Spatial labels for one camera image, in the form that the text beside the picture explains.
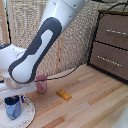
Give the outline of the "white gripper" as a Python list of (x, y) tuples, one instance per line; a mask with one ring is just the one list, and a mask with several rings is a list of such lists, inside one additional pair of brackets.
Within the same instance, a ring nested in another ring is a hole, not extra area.
[[(19, 86), (16, 88), (7, 87), (5, 83), (0, 83), (0, 99), (4, 99), (6, 97), (12, 97), (15, 95), (21, 95), (29, 92), (36, 91), (37, 87), (34, 82), (30, 84), (26, 84), (25, 86)], [(25, 103), (26, 97), (21, 96), (21, 102)]]

